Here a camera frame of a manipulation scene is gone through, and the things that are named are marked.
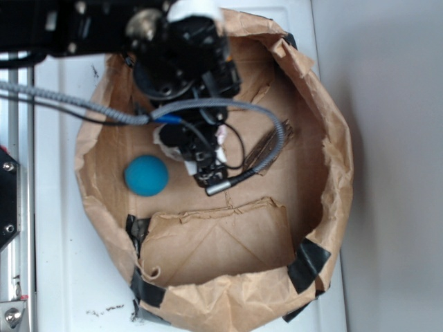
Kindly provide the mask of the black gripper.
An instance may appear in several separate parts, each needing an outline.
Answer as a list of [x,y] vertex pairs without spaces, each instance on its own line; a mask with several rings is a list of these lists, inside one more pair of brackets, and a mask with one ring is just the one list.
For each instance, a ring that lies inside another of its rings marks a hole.
[[241,80],[221,23],[209,17],[134,17],[132,51],[134,81],[156,107],[150,122],[165,124],[160,141],[185,144],[185,161],[191,162],[199,187],[226,180],[228,170],[219,161],[216,136],[227,110],[208,101],[234,97]]

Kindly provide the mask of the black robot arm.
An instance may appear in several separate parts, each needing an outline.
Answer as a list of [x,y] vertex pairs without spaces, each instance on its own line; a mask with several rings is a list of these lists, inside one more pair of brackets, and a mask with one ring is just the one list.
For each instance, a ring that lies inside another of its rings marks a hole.
[[27,68],[47,57],[111,53],[133,71],[155,106],[126,116],[109,107],[18,83],[2,82],[1,97],[60,111],[68,105],[106,115],[109,126],[160,122],[163,142],[195,166],[208,194],[244,180],[230,177],[217,130],[239,93],[223,18],[212,1],[2,1],[3,69]]

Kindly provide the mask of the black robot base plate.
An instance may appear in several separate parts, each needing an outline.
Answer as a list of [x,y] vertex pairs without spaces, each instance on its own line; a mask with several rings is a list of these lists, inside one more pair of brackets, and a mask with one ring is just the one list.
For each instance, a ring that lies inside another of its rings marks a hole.
[[17,236],[18,233],[18,172],[19,166],[14,158],[1,147],[1,182],[0,182],[0,217],[1,217],[1,251]]

